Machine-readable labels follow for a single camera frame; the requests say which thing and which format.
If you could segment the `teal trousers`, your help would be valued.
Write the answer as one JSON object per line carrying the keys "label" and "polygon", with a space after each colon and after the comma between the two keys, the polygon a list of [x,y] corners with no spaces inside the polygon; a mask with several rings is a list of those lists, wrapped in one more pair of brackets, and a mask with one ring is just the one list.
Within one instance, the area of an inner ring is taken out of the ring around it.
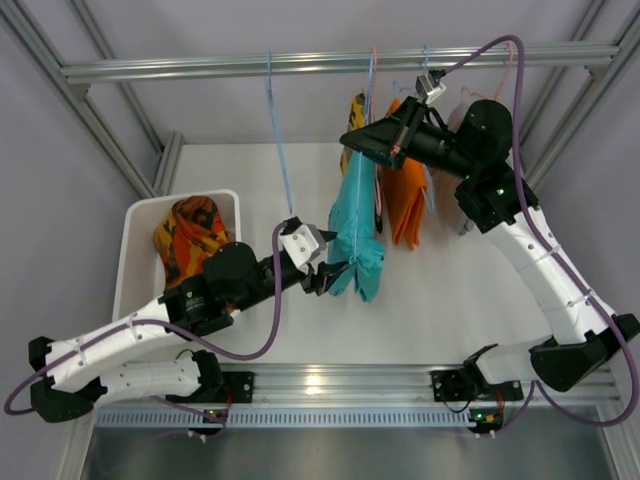
{"label": "teal trousers", "polygon": [[375,174],[376,164],[354,151],[328,217],[329,229],[337,233],[329,246],[329,262],[347,264],[329,293],[339,296],[353,287],[366,303],[378,293],[385,260],[385,247],[375,238]]}

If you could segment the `orange camouflage trousers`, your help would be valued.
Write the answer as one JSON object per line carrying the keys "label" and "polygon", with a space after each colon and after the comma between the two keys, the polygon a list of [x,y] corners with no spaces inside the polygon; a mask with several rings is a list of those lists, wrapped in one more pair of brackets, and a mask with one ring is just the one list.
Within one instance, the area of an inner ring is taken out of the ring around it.
{"label": "orange camouflage trousers", "polygon": [[210,197],[194,195],[176,202],[153,234],[164,268],[165,287],[177,287],[200,274],[204,261],[232,239]]}

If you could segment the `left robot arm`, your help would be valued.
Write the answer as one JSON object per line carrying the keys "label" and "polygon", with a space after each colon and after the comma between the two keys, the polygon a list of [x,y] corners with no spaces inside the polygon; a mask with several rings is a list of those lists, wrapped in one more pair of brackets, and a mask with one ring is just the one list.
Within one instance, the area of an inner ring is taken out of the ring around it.
{"label": "left robot arm", "polygon": [[38,337],[28,345],[35,379],[31,408],[45,421],[82,417],[97,407],[144,397],[166,402],[214,402],[226,390],[218,359],[249,361],[206,336],[233,325],[234,316],[268,299],[279,314],[283,292],[300,286],[326,293],[348,264],[318,262],[337,233],[291,219],[276,227],[271,256],[257,259],[242,242],[220,247],[202,271],[167,288],[124,318],[69,340]]}

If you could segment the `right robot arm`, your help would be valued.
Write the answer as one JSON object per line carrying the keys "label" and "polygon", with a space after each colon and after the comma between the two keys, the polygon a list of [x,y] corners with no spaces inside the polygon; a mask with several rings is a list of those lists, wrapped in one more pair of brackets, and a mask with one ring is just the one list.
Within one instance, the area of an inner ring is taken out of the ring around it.
{"label": "right robot arm", "polygon": [[566,392],[638,336],[638,319],[615,313],[587,287],[537,197],[516,179],[507,162],[512,116],[503,104],[478,100],[450,130],[434,109],[408,97],[340,142],[384,167],[398,169],[412,159],[460,178],[459,207],[511,263],[546,317],[548,338],[489,345],[464,361],[460,372],[477,395],[516,381],[540,381]]}

